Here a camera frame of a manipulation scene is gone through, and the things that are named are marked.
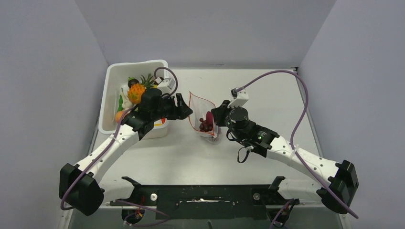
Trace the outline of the magenta toy fruit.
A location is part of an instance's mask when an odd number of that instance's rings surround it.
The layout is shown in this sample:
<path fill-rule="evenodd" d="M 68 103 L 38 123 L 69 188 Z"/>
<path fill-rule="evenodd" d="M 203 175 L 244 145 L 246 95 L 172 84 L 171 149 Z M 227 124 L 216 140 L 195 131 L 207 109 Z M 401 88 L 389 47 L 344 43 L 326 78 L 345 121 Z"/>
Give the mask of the magenta toy fruit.
<path fill-rule="evenodd" d="M 213 123 L 214 123 L 213 114 L 210 111 L 207 111 L 207 113 L 206 113 L 206 122 L 209 125 L 213 125 Z"/>

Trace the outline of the clear zip top bag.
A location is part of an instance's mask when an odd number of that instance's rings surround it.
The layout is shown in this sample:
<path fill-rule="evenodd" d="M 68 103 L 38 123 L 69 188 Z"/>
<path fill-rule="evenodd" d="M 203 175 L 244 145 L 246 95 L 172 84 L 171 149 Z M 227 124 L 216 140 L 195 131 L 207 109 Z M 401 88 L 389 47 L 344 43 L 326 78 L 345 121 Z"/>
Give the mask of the clear zip top bag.
<path fill-rule="evenodd" d="M 199 125 L 200 125 L 199 119 L 200 118 L 206 119 L 207 111 L 211 111 L 212 109 L 214 109 L 215 104 L 205 98 L 199 97 L 199 96 L 193 94 L 192 92 L 189 92 L 188 106 L 193 110 L 193 114 L 189 116 L 189 123 L 190 123 L 192 129 L 194 130 L 194 132 L 199 136 L 199 138 L 203 139 L 198 130 Z M 213 144 L 213 145 L 219 144 L 221 133 L 220 133 L 218 142 L 216 142 L 216 143 L 211 143 L 209 141 L 207 141 L 207 142 L 209 142 L 210 144 Z"/>

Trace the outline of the purple toy grape bunch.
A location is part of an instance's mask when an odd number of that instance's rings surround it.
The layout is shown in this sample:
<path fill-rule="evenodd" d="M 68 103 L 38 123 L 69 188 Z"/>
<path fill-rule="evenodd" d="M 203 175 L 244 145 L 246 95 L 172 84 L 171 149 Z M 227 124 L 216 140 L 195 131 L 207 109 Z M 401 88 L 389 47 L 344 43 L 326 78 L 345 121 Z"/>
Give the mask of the purple toy grape bunch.
<path fill-rule="evenodd" d="M 203 118 L 199 119 L 199 132 L 201 137 L 211 143 L 216 143 L 219 141 L 219 136 L 221 133 L 220 127 L 216 126 L 211 120 L 206 120 Z"/>

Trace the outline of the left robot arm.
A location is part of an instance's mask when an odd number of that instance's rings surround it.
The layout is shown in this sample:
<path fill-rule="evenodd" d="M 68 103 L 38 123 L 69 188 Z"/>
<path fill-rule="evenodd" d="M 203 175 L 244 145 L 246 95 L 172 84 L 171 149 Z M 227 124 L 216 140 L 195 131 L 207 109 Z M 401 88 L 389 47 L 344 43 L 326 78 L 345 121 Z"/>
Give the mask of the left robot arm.
<path fill-rule="evenodd" d="M 87 157 L 61 168 L 59 178 L 60 208 L 77 209 L 86 216 L 107 202 L 127 199 L 135 189 L 130 178 L 102 182 L 110 167 L 133 145 L 150 132 L 161 119 L 184 120 L 193 110 L 182 94 L 163 94 L 157 88 L 147 89 L 141 102 L 124 112 L 112 135 Z"/>

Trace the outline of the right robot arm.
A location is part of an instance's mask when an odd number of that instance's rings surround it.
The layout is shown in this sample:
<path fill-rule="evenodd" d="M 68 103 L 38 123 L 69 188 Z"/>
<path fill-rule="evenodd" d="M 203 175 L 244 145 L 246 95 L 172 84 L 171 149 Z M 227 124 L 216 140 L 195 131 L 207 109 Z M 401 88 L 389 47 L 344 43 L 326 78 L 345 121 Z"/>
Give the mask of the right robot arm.
<path fill-rule="evenodd" d="M 264 158 L 281 162 L 313 179 L 305 188 L 288 186 L 292 180 L 281 177 L 278 185 L 268 192 L 269 199 L 276 204 L 289 198 L 309 198 L 321 202 L 339 214 L 356 217 L 350 205 L 359 187 L 355 165 L 348 161 L 335 162 L 317 156 L 286 140 L 277 132 L 251 121 L 243 107 L 230 107 L 230 101 L 211 110 L 213 122 L 227 128 L 230 141 L 242 145 L 247 154 L 256 153 Z"/>

